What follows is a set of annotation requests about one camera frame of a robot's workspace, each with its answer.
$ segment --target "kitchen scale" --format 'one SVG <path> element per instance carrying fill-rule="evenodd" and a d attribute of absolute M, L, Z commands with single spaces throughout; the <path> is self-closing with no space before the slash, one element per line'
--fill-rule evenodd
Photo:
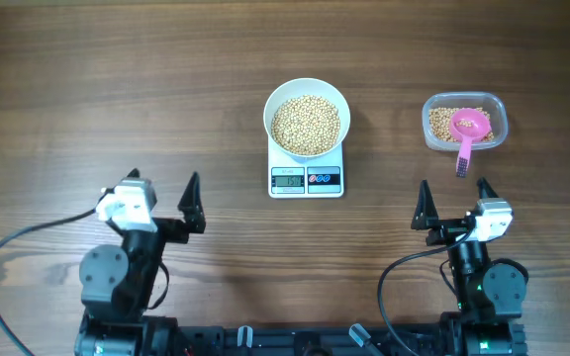
<path fill-rule="evenodd" d="M 344 194 L 342 144 L 320 157 L 294 158 L 270 139 L 267 170 L 267 191 L 272 198 L 339 198 Z"/>
<path fill-rule="evenodd" d="M 303 95 L 316 95 L 335 105 L 340 129 L 332 149 L 306 157 L 288 153 L 271 136 L 272 120 L 286 101 Z M 299 78 L 282 84 L 269 96 L 263 109 L 263 125 L 268 136 L 267 192 L 276 199 L 339 198 L 344 194 L 342 141 L 348 132 L 351 114 L 346 100 L 328 82 Z"/>

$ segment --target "plastic container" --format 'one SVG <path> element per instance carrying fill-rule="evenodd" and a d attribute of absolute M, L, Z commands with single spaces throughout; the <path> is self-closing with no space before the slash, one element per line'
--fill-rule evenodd
<path fill-rule="evenodd" d="M 490 114 L 490 125 L 494 133 L 494 139 L 489 142 L 474 142 L 472 149 L 493 148 L 503 143 L 509 131 L 505 105 L 501 99 L 495 95 L 483 92 L 455 92 L 440 93 L 433 95 L 424 104 L 422 109 L 422 123 L 424 125 L 424 136 L 426 145 L 435 150 L 458 151 L 461 142 L 447 142 L 438 139 L 430 128 L 430 117 L 428 110 L 437 108 L 478 108 Z"/>
<path fill-rule="evenodd" d="M 337 108 L 337 116 L 340 118 L 340 131 L 337 134 L 335 144 L 326 152 L 314 155 L 296 154 L 283 148 L 272 137 L 272 121 L 274 120 L 274 114 L 276 114 L 278 108 L 287 100 L 302 97 L 303 95 L 322 96 Z M 267 99 L 267 102 L 265 103 L 265 109 L 263 109 L 263 124 L 265 125 L 267 136 L 274 145 L 294 158 L 298 158 L 298 160 L 305 160 L 327 154 L 342 143 L 346 137 L 346 133 L 348 133 L 348 128 L 351 125 L 351 112 L 348 110 L 346 99 L 344 99 L 342 94 L 340 94 L 340 92 L 328 82 L 314 78 L 299 78 L 282 84 L 274 90 L 272 95 L 269 96 L 269 99 Z"/>

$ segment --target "table surface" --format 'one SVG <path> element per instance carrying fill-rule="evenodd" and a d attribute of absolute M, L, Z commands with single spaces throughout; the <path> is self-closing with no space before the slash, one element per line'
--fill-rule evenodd
<path fill-rule="evenodd" d="M 338 200 L 267 194 L 269 94 L 298 77 L 337 87 L 352 110 Z M 510 135 L 473 153 L 426 147 L 433 94 L 487 91 Z M 222 1 L 0 9 L 0 236 L 94 206 L 133 167 L 155 213 L 175 210 L 193 171 L 206 233 L 169 245 L 171 286 L 154 314 L 182 325 L 381 325 L 383 268 L 426 249 L 410 230 L 419 184 L 439 213 L 474 206 L 485 176 L 516 218 L 493 258 L 530 272 L 530 354 L 570 355 L 570 2 Z M 94 219 L 0 251 L 0 309 L 38 354 L 71 354 L 83 307 L 78 264 L 120 239 Z M 455 310 L 443 255 L 392 273 L 395 321 Z M 163 288 L 163 279 L 155 293 Z M 0 354 L 18 351 L 0 330 Z"/>

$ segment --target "white bowl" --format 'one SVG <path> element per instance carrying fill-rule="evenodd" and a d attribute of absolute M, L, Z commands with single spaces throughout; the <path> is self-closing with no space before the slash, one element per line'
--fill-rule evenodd
<path fill-rule="evenodd" d="M 335 144 L 326 152 L 313 155 L 296 154 L 283 148 L 272 137 L 272 121 L 274 120 L 274 115 L 278 108 L 289 99 L 298 98 L 303 95 L 321 96 L 329 100 L 337 108 L 337 116 L 340 118 L 340 131 L 337 134 Z M 351 124 L 351 113 L 348 110 L 348 104 L 346 104 L 346 100 L 342 94 L 331 84 L 314 78 L 300 78 L 290 80 L 279 86 L 274 90 L 272 95 L 269 96 L 269 99 L 267 99 L 265 103 L 265 109 L 263 109 L 263 124 L 265 125 L 265 131 L 269 139 L 283 152 L 293 157 L 313 158 L 331 152 L 342 143 L 342 140 L 346 137 L 346 133 L 348 133 L 348 127 Z"/>

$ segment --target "black wire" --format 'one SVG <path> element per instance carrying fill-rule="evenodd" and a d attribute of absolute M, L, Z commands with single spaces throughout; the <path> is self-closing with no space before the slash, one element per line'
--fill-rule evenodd
<path fill-rule="evenodd" d="M 159 268 L 162 270 L 162 272 L 164 272 L 164 276 L 166 276 L 166 288 L 164 288 L 164 292 L 162 292 L 162 295 L 159 296 L 157 301 L 155 301 L 151 307 L 147 307 L 147 309 L 150 311 L 159 307 L 159 305 L 164 302 L 164 298 L 166 298 L 166 294 L 168 293 L 168 284 L 170 283 L 170 274 L 168 273 L 168 268 L 166 268 L 164 262 L 159 262 Z"/>
<path fill-rule="evenodd" d="M 445 265 L 447 262 L 449 262 L 450 259 L 446 259 L 445 261 L 441 262 L 441 264 L 439 265 L 439 273 L 441 274 L 441 278 L 443 278 L 443 282 L 445 282 L 445 285 L 447 286 L 447 288 L 450 289 L 450 291 L 452 291 L 452 294 L 454 295 L 454 297 L 458 296 L 456 295 L 456 291 L 454 290 L 454 287 L 452 287 L 452 285 L 450 284 L 450 281 L 447 280 L 447 276 L 445 275 L 445 272 L 443 272 L 443 265 Z"/>
<path fill-rule="evenodd" d="M 380 276 L 380 281 L 377 284 L 377 304 L 380 307 L 380 312 L 382 313 L 382 318 L 384 318 L 384 322 L 386 322 L 386 326 L 388 326 L 388 330 L 391 333 L 391 335 L 393 335 L 393 337 L 395 337 L 395 340 L 397 340 L 397 342 L 404 347 L 408 352 L 411 353 L 411 355 L 413 356 L 421 356 L 420 354 L 418 354 L 417 352 L 413 351 L 410 347 L 408 347 L 408 345 L 406 343 L 404 343 L 404 341 L 399 337 L 399 335 L 397 334 L 397 332 L 395 331 L 395 329 L 393 328 L 393 325 L 391 324 L 391 320 L 388 318 L 388 316 L 386 315 L 386 310 L 384 309 L 384 301 L 383 301 L 383 296 L 382 296 L 382 292 L 384 291 L 383 287 L 384 287 L 384 280 L 386 279 L 386 276 L 391 272 L 391 270 L 393 270 L 393 268 L 401 265 L 404 262 L 408 262 L 410 260 L 416 259 L 416 258 L 420 258 L 420 257 L 426 257 L 426 256 L 431 256 L 434 255 L 436 253 L 440 253 L 440 252 L 445 252 L 449 249 L 452 249 L 454 247 L 457 247 L 458 245 L 460 245 L 461 243 L 465 242 L 465 240 L 470 237 L 470 232 L 467 232 L 463 237 L 461 237 L 460 239 L 456 240 L 456 242 L 452 243 L 449 246 L 444 246 L 444 247 L 440 247 L 440 248 L 436 248 L 436 249 L 432 249 L 430 251 L 424 251 L 424 252 L 420 252 L 420 253 L 415 253 L 403 258 L 398 259 L 397 261 L 393 262 L 390 266 L 386 267 L 386 269 L 384 270 L 384 272 L 382 272 L 382 276 Z"/>
<path fill-rule="evenodd" d="M 66 218 L 66 219 L 62 219 L 59 221 L 55 221 L 55 222 L 45 222 L 45 223 L 36 224 L 34 226 L 24 227 L 24 228 L 12 233 L 12 234 L 0 239 L 0 248 L 3 247 L 6 243 L 12 241 L 13 239 L 15 239 L 21 235 L 26 234 L 28 232 L 34 232 L 34 231 L 38 231 L 40 229 L 53 227 L 53 226 L 57 226 L 57 225 L 65 224 L 65 223 L 72 223 L 72 222 L 87 218 L 87 217 L 91 216 L 92 214 L 94 214 L 94 212 L 95 212 L 95 210 L 92 209 L 90 211 L 87 211 L 87 212 L 80 214 L 80 215 L 77 215 L 75 217 Z M 6 321 L 4 321 L 3 317 L 1 316 L 1 313 L 0 313 L 0 326 L 4 330 L 6 335 L 8 335 L 8 337 L 12 340 L 12 342 L 14 342 L 15 345 L 17 345 L 17 347 L 19 347 L 19 349 L 25 355 L 33 356 L 32 351 L 30 351 L 30 349 L 26 345 L 24 345 L 23 342 L 21 342 L 21 340 L 17 337 L 17 335 L 15 335 L 15 333 L 12 332 L 12 330 L 10 329 L 10 327 L 8 326 Z"/>

